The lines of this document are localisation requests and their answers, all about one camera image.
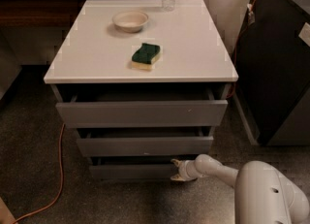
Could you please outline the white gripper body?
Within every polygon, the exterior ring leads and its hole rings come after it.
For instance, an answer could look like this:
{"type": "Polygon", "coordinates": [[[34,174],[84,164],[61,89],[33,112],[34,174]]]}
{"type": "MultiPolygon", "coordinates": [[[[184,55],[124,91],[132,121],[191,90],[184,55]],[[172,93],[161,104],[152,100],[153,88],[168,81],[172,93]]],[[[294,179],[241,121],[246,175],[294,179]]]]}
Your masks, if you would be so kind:
{"type": "Polygon", "coordinates": [[[178,167],[178,173],[182,180],[197,179],[197,170],[193,160],[183,160],[178,167]]]}

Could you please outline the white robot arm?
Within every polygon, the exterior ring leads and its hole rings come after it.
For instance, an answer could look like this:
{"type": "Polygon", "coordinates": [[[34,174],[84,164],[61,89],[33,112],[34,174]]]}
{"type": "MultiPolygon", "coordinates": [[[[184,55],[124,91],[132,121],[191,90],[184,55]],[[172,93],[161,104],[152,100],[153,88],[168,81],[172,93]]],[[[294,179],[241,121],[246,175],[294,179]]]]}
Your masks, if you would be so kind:
{"type": "Polygon", "coordinates": [[[251,161],[237,170],[206,154],[195,160],[171,161],[178,170],[172,180],[215,176],[232,187],[235,224],[301,224],[309,216],[305,193],[265,162],[251,161]]]}

